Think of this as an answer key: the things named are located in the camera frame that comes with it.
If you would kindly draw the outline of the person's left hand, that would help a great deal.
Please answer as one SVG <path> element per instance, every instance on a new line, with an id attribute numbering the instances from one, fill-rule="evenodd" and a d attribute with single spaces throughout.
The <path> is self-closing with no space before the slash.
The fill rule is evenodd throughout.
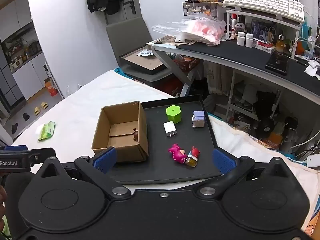
<path id="1" fill-rule="evenodd" d="M 7 200 L 7 193 L 3 186 L 0 186 L 0 230 L 4 229 L 4 220 L 6 208 L 4 206 L 5 201 Z"/>

